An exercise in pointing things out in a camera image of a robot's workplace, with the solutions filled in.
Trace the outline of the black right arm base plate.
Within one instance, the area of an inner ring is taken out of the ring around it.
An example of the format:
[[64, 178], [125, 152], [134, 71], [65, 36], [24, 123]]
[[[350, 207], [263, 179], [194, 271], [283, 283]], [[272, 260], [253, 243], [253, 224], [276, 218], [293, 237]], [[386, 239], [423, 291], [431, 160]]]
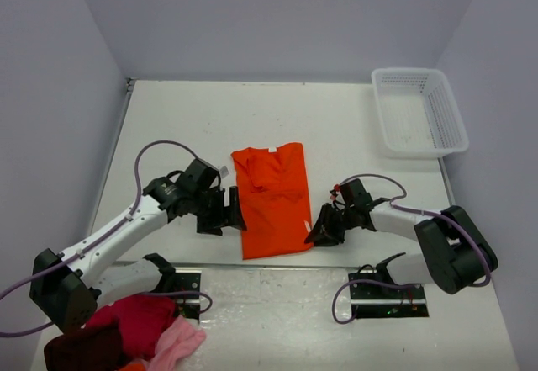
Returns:
[[349, 273], [351, 314], [359, 319], [427, 318], [430, 316], [422, 286], [410, 289], [387, 289], [357, 280], [375, 280], [371, 270]]

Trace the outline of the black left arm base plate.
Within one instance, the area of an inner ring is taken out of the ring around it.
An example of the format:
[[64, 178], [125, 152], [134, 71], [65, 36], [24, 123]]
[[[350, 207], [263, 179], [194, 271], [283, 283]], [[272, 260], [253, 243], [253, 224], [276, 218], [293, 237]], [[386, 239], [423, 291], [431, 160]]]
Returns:
[[[171, 287], [169, 292], [188, 292], [188, 291], [200, 291], [202, 274], [200, 271], [193, 270], [181, 270], [176, 272], [172, 278]], [[198, 321], [200, 319], [201, 299], [196, 294], [184, 294], [172, 296], [172, 299], [176, 302], [175, 315], [181, 315], [182, 317], [190, 320]]]

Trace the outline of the orange t shirt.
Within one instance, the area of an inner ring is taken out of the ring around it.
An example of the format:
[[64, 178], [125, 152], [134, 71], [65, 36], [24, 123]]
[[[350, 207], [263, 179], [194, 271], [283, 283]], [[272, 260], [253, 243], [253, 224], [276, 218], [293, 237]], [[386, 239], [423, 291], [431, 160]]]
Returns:
[[248, 147], [231, 153], [246, 229], [241, 232], [245, 260], [310, 250], [312, 225], [303, 145], [274, 150]]

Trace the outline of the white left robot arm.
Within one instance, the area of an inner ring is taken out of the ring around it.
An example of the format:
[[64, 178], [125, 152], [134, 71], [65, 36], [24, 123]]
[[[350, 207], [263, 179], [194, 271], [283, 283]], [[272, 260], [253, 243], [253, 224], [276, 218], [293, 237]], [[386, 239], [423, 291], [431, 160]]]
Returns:
[[202, 159], [184, 171], [153, 179], [135, 201], [101, 229], [60, 253], [42, 251], [34, 260], [29, 297], [61, 332], [85, 325], [105, 305], [135, 294], [182, 296], [174, 267], [151, 253], [123, 266], [115, 262], [145, 237], [184, 215], [199, 234], [222, 236], [225, 227], [246, 228], [239, 189], [219, 186], [220, 172]]

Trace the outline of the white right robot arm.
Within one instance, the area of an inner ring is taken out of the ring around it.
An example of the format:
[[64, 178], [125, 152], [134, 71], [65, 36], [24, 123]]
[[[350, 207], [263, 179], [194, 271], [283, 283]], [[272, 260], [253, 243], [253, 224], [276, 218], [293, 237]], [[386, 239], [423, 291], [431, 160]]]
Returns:
[[399, 204], [405, 188], [392, 198], [374, 199], [358, 174], [336, 184], [332, 201], [324, 204], [305, 241], [314, 246], [338, 246], [347, 231], [401, 236], [419, 245], [417, 254], [397, 253], [377, 266], [377, 292], [392, 298], [412, 284], [435, 284], [448, 294], [488, 285], [498, 258], [469, 214], [458, 205], [443, 210]]

